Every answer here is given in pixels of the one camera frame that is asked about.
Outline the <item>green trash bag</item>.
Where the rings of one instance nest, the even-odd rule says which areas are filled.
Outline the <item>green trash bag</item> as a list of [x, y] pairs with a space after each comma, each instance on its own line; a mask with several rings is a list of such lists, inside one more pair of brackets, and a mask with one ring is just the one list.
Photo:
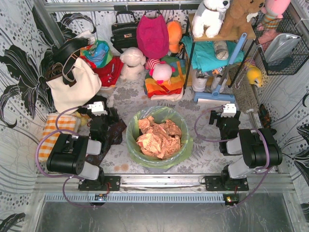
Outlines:
[[190, 137], [188, 126], [183, 117], [174, 109], [166, 106], [154, 106], [136, 113], [130, 120], [126, 128], [126, 144], [131, 158], [135, 160], [160, 160], [158, 158], [149, 157], [142, 153], [136, 139], [140, 136], [138, 122], [140, 119], [152, 116], [157, 124], [164, 123], [167, 119], [173, 121], [182, 131], [181, 149], [174, 153], [171, 158], [166, 160], [181, 160], [191, 156], [193, 139]]

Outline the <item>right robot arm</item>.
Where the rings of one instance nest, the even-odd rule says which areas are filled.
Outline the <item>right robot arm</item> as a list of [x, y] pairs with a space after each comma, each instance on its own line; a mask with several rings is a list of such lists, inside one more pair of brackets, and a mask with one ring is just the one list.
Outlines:
[[271, 131], [266, 128], [239, 129], [240, 111], [211, 110], [209, 124], [220, 132], [219, 150], [225, 156], [240, 156], [226, 165], [219, 175], [206, 176], [207, 191], [248, 191], [247, 176], [265, 174], [282, 163], [282, 152]]

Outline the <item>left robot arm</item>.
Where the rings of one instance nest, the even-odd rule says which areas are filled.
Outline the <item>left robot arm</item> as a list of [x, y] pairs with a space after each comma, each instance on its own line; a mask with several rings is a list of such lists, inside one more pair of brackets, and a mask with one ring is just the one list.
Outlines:
[[112, 107], [106, 115], [91, 119], [88, 136], [60, 134], [47, 159], [47, 170], [84, 178], [78, 185], [80, 191], [118, 191], [121, 177], [106, 175], [100, 164], [112, 145], [121, 144], [125, 128]]

